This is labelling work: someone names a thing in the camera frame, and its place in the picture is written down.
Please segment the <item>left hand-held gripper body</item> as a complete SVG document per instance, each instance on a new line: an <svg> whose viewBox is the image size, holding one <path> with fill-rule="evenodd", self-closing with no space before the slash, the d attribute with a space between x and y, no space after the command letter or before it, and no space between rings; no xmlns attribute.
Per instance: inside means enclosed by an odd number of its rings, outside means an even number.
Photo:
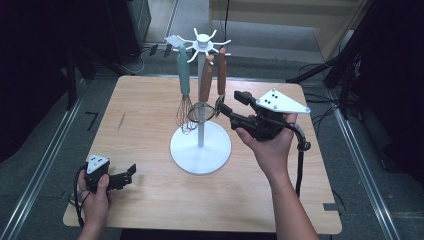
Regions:
<svg viewBox="0 0 424 240"><path fill-rule="evenodd" d="M91 155L89 157L86 168L86 184L89 191L96 193L100 178L104 174L108 174L110 159L99 155Z"/></svg>

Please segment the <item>metal floor rail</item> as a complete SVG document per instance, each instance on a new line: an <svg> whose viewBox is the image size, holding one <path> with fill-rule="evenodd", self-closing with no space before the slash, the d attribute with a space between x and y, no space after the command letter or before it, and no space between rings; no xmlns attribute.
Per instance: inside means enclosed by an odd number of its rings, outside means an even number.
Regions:
<svg viewBox="0 0 424 240"><path fill-rule="evenodd" d="M387 207L370 168L368 167L349 121L344 118L339 110L335 111L335 117L385 239L401 240L389 208Z"/></svg>
<svg viewBox="0 0 424 240"><path fill-rule="evenodd" d="M0 240L16 240L79 111L81 101L82 98L79 97L76 103L65 112L27 187L19 198L7 225L2 231Z"/></svg>

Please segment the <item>wooden-handled mesh strainer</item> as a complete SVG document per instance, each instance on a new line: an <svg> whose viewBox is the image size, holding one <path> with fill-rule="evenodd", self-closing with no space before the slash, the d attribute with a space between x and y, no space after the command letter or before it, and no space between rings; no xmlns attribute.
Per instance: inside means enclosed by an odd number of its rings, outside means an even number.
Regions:
<svg viewBox="0 0 424 240"><path fill-rule="evenodd" d="M200 80L198 102L191 107L188 113L189 120L196 124L203 124L214 115L215 109L208 103L214 70L213 61L213 55L205 57Z"/></svg>

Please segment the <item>person's left hand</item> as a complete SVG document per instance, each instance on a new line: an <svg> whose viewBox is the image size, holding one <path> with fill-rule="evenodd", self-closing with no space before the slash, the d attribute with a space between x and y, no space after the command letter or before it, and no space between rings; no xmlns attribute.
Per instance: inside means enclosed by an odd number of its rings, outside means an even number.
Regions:
<svg viewBox="0 0 424 240"><path fill-rule="evenodd" d="M107 192L109 176L104 174L100 178L96 193L88 190L85 176L85 170L82 170L78 176L78 187L81 190L81 197L84 199L85 223L83 229L104 230L110 203L110 194Z"/></svg>

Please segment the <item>white plate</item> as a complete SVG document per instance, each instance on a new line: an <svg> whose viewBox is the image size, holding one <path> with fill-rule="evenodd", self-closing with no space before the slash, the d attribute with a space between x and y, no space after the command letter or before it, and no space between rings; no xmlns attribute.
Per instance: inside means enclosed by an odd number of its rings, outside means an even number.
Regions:
<svg viewBox="0 0 424 240"><path fill-rule="evenodd" d="M197 60L198 65L198 96L200 80L205 57L218 53L216 46L224 46L230 43L213 42L216 30L211 35L199 33L193 29L193 40L179 38L184 41L188 55L188 63ZM189 134L183 134L181 129L176 130L170 142L170 152L174 162L184 171L193 175L207 175L213 173L225 165L231 153L231 140L226 131L212 118L203 124L196 124L197 128Z"/></svg>

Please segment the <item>black metal stand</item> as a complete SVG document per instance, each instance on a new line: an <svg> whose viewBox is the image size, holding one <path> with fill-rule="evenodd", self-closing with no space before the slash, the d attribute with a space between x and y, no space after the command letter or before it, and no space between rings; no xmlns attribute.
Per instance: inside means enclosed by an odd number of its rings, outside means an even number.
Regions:
<svg viewBox="0 0 424 240"><path fill-rule="evenodd" d="M69 51L67 55L67 84L68 84L68 103L67 110L70 110L76 102L76 78L75 78L75 64L73 59L73 52Z"/></svg>

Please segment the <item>dark cabinet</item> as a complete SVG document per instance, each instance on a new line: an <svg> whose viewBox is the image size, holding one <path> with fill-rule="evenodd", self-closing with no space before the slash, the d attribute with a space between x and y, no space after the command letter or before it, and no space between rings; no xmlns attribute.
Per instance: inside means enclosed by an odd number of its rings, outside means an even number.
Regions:
<svg viewBox="0 0 424 240"><path fill-rule="evenodd" d="M114 58L124 63L141 53L149 30L151 14L148 0L106 0L113 42Z"/></svg>

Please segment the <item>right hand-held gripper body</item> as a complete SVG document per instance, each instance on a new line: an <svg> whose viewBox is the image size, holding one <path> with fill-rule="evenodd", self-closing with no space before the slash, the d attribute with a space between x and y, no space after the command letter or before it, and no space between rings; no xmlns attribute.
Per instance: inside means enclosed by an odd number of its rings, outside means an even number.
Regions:
<svg viewBox="0 0 424 240"><path fill-rule="evenodd" d="M255 112L254 117L245 117L233 112L229 117L230 124L233 130L243 128L258 141L274 139L287 126L287 123L283 121L285 114L309 114L311 112L309 107L300 104L275 88L256 99L256 105L250 107Z"/></svg>

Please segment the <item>white square tag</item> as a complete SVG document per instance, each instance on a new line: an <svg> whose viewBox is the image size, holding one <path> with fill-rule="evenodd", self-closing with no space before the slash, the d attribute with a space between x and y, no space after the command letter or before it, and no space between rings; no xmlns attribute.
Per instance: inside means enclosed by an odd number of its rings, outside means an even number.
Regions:
<svg viewBox="0 0 424 240"><path fill-rule="evenodd" d="M165 37L165 41L175 48L184 44L184 41L181 40L178 35L171 35L171 36Z"/></svg>

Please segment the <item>person's right hand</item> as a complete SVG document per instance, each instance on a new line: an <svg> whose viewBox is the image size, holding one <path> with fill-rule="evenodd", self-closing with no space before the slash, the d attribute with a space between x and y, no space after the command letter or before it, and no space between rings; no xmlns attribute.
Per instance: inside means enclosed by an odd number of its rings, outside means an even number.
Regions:
<svg viewBox="0 0 424 240"><path fill-rule="evenodd" d="M245 129L237 128L236 133L242 142L249 147L268 180L276 177L288 177L288 155L294 133L284 128L274 139L260 142L254 139Z"/></svg>

